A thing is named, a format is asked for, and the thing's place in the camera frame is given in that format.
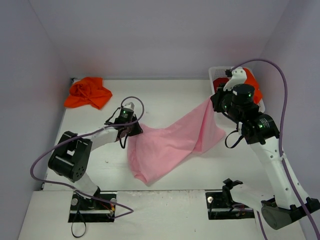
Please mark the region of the pink t shirt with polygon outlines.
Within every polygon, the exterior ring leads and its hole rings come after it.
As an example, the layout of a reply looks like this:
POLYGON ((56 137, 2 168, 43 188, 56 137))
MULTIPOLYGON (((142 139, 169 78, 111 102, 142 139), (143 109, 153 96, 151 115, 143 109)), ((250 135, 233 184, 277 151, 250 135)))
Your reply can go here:
POLYGON ((143 132, 127 142, 127 160, 134 178, 146 185, 171 172, 190 154, 212 149, 225 131, 215 121, 210 99, 165 128, 142 125, 143 132))

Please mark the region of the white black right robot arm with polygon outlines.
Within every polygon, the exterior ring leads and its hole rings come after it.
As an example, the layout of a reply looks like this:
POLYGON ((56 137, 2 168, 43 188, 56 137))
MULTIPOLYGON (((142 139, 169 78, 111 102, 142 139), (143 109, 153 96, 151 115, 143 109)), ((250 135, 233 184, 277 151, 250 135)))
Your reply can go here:
POLYGON ((307 213, 320 209, 320 202, 311 198, 300 185, 291 165, 279 147, 280 132, 273 118, 254 103, 255 89, 241 83, 230 89, 220 84, 210 100, 213 110, 236 124, 239 141, 245 140, 261 162, 273 194, 256 191, 240 180, 224 180, 221 200, 229 206, 243 204, 262 215, 274 230, 284 228, 307 213))

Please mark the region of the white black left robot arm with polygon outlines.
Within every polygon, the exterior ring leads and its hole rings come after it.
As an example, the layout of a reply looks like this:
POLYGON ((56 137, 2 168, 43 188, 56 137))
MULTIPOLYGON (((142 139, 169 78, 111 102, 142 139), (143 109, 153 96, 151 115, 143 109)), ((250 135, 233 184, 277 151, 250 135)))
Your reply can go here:
MULTIPOLYGON (((137 120, 133 102, 118 109, 120 109, 119 116, 115 118, 114 123, 108 119, 105 122, 106 126, 128 124, 137 120)), ((85 195, 80 194, 84 209, 94 210, 100 204, 101 190, 86 173, 91 152, 115 142, 119 142, 121 148, 125 149, 128 137, 141 133, 143 130, 136 122, 132 125, 108 127, 94 135, 75 139, 53 151, 48 161, 48 167, 57 175, 68 179, 76 189, 84 192, 85 195)))

